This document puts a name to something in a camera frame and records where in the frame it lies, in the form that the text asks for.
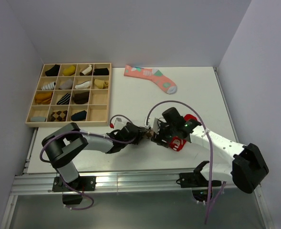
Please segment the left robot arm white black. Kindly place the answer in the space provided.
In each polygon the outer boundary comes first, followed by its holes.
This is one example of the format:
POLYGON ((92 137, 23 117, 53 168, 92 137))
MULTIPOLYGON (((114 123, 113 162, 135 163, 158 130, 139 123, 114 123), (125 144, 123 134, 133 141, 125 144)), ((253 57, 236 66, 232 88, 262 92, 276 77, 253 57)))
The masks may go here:
POLYGON ((146 132, 146 128, 128 122, 121 128, 100 135, 82 131, 76 123, 69 123, 43 139, 40 160, 51 164, 61 175, 66 188, 76 190, 81 179, 73 159, 82 150, 117 153, 128 144, 137 145, 146 132))

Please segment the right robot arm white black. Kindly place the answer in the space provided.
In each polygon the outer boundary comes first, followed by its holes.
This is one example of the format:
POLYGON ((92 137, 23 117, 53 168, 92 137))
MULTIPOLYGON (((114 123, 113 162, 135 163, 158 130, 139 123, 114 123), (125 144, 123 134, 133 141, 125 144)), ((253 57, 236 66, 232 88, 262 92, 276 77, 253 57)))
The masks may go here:
POLYGON ((222 182, 232 182, 241 191, 250 194, 268 175, 268 166, 255 144, 243 145, 222 137, 205 129, 194 116, 181 116, 174 107, 164 111, 162 117, 163 121, 145 119, 145 125, 154 132, 152 142, 172 147, 177 152, 185 142, 189 142, 212 150, 224 160, 221 164, 203 161, 193 172, 180 174, 182 188, 220 187, 222 182))

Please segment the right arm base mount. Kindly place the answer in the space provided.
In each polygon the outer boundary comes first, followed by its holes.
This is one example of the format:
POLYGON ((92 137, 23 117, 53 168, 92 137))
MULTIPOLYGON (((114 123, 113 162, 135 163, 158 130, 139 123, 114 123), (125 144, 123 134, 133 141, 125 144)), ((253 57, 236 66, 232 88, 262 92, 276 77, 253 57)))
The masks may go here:
POLYGON ((192 191, 193 198, 197 202, 206 203, 208 200, 208 180, 201 174, 200 169, 193 172, 180 173, 176 183, 181 188, 200 188, 192 191))

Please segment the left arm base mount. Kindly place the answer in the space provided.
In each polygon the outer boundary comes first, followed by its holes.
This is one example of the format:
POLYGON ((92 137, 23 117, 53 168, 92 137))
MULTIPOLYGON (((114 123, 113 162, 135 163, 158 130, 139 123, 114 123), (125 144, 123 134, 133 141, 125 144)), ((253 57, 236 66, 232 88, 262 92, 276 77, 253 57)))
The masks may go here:
POLYGON ((95 191, 95 176, 80 176, 75 181, 66 183, 61 176, 54 178, 52 192, 62 193, 62 203, 66 208, 72 210, 85 210, 94 205, 94 199, 86 194, 86 191, 95 191), (83 200, 90 200, 91 204, 87 207, 77 208, 83 200))

